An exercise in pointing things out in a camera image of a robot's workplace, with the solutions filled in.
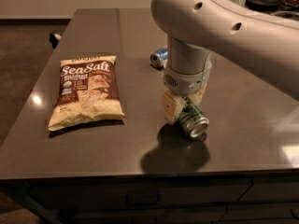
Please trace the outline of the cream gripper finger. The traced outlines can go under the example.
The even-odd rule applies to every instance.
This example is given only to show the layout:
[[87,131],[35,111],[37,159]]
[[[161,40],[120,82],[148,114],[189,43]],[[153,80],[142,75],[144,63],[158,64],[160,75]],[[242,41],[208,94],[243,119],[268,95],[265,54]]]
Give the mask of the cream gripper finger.
[[164,118],[169,125],[174,125],[178,117],[186,105],[186,101],[173,94],[171,91],[166,91],[162,96]]
[[206,91],[206,85],[204,85],[197,93],[192,94],[190,96],[190,99],[195,105],[199,105],[202,102],[205,91]]

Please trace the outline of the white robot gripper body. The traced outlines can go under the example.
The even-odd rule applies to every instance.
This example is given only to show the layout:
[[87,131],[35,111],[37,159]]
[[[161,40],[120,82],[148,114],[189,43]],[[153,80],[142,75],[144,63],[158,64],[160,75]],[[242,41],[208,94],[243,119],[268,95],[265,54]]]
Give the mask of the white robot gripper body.
[[184,75],[171,68],[164,69],[164,85],[175,95],[189,96],[197,93],[208,82],[212,63],[207,62],[204,70],[197,74]]

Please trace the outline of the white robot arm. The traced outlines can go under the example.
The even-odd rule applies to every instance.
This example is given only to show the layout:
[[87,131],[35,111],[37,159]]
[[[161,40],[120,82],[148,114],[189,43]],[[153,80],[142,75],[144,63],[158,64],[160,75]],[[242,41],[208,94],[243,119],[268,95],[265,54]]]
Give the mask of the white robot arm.
[[151,0],[151,13],[168,35],[164,84],[175,95],[197,93],[215,52],[299,96],[299,23],[252,11],[229,0]]

